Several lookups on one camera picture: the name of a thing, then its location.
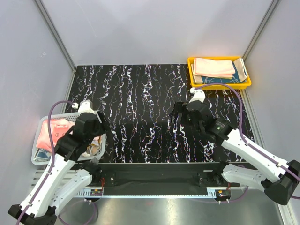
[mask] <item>yellow plastic bin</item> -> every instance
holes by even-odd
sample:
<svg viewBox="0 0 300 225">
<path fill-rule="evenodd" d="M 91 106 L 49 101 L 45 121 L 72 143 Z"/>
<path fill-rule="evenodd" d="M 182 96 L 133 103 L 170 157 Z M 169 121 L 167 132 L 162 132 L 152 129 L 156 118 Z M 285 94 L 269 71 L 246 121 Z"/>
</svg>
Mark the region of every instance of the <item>yellow plastic bin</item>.
<svg viewBox="0 0 300 225">
<path fill-rule="evenodd" d="M 192 64 L 194 63 L 194 58 L 195 57 L 188 58 L 187 62 L 188 62 L 189 76 L 190 76 L 190 79 L 191 79 L 191 86 L 197 88 L 197 87 L 201 87 L 205 84 L 195 84 L 194 83 L 193 72 L 192 72 Z M 231 61 L 235 61 L 235 60 L 239 59 L 240 57 L 202 57 L 202 58 L 210 59 L 210 60 L 231 60 Z M 248 76 L 247 80 L 244 83 L 229 83 L 227 85 L 232 87 L 233 89 L 246 89 L 246 87 L 251 86 L 251 84 L 252 84 L 252 82 L 251 82 L 250 76 Z M 224 87 L 224 86 L 221 86 L 221 85 L 213 85 L 213 86 L 203 88 L 203 90 L 225 90 L 225 89 L 228 89 L 228 88 Z"/>
</svg>

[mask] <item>peach folded cloth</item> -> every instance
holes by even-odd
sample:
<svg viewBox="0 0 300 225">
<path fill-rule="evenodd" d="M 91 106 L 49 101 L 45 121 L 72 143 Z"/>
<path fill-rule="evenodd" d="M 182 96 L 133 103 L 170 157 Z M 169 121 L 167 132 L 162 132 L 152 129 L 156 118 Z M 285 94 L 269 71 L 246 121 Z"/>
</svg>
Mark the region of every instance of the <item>peach folded cloth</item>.
<svg viewBox="0 0 300 225">
<path fill-rule="evenodd" d="M 52 152 L 49 133 L 48 133 L 48 121 L 43 121 L 41 133 L 37 139 L 36 147 L 39 149 L 45 149 L 49 152 Z M 53 139 L 54 146 L 58 139 L 65 135 L 65 133 L 73 126 L 75 123 L 72 121 L 68 121 L 66 119 L 60 120 L 51 120 L 50 128 L 51 128 L 51 135 Z"/>
<path fill-rule="evenodd" d="M 207 77 L 232 77 L 235 73 L 230 60 L 194 59 L 194 75 Z"/>
</svg>

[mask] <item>wall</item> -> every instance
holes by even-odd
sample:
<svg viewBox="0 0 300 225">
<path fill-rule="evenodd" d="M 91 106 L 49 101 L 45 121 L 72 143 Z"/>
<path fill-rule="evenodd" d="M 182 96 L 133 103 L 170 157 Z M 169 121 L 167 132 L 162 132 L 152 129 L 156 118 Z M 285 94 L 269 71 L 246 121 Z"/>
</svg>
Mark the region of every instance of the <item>wall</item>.
<svg viewBox="0 0 300 225">
<path fill-rule="evenodd" d="M 300 1 L 281 1 L 247 59 L 248 88 L 268 151 L 300 161 Z M 295 195 L 300 196 L 300 187 Z M 294 211 L 299 200 L 292 200 Z"/>
<path fill-rule="evenodd" d="M 43 0 L 76 65 L 243 55 L 271 0 Z"/>
<path fill-rule="evenodd" d="M 72 73 L 33 0 L 1 1 L 0 31 L 0 218 L 11 225 L 8 209 L 29 193 L 35 172 L 38 122 L 65 97 Z"/>
</svg>

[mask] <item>marble pattern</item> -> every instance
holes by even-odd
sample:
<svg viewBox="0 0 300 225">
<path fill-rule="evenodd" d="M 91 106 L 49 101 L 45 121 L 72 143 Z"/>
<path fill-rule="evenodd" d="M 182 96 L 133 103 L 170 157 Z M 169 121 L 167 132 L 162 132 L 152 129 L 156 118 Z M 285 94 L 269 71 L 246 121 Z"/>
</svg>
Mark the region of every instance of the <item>marble pattern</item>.
<svg viewBox="0 0 300 225">
<path fill-rule="evenodd" d="M 205 93 L 211 113 L 237 126 L 237 97 L 229 90 Z M 101 162 L 241 161 L 235 153 L 201 140 L 191 127 L 171 123 L 174 103 L 190 98 L 187 65 L 79 66 L 69 95 L 76 102 L 91 100 L 111 125 Z M 246 112 L 243 115 L 243 132 L 253 140 Z"/>
</svg>

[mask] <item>white basket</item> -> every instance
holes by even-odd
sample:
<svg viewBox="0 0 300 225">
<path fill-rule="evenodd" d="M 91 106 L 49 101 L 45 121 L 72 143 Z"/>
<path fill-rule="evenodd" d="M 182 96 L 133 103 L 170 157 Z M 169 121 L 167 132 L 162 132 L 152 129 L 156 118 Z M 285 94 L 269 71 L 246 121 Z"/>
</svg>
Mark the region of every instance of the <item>white basket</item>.
<svg viewBox="0 0 300 225">
<path fill-rule="evenodd" d="M 52 115 L 51 116 L 51 119 L 66 119 L 68 121 L 73 121 L 75 122 L 76 121 L 76 118 L 79 116 L 79 113 L 78 112 L 72 112 L 72 113 L 65 113 L 65 114 L 57 114 L 57 115 Z M 38 141 L 38 137 L 39 137 L 39 134 L 41 133 L 41 129 L 42 129 L 42 124 L 43 124 L 43 121 L 44 120 L 47 120 L 48 119 L 48 116 L 45 116 L 43 117 L 39 124 L 38 124 L 38 128 L 37 128 L 37 132 L 36 132 L 36 136 L 34 138 L 34 143 L 33 143 L 33 147 L 32 147 L 32 155 L 31 155 L 31 161 L 33 164 L 35 165 L 46 165 L 49 163 L 49 160 L 47 161 L 39 161 L 39 160 L 35 160 L 35 156 L 37 154 L 37 152 L 40 150 L 36 147 L 37 145 L 37 141 Z M 90 160 L 90 159 L 93 159 L 93 158 L 97 158 L 98 160 L 103 156 L 104 152 L 105 152 L 105 143 L 106 143 L 106 134 L 103 134 L 102 135 L 102 139 L 101 139 L 101 146 L 100 146 L 100 149 L 96 155 L 94 156 L 90 156 L 90 157 L 83 157 L 83 156 L 80 156 L 78 161 L 83 161 L 83 160 Z"/>
</svg>

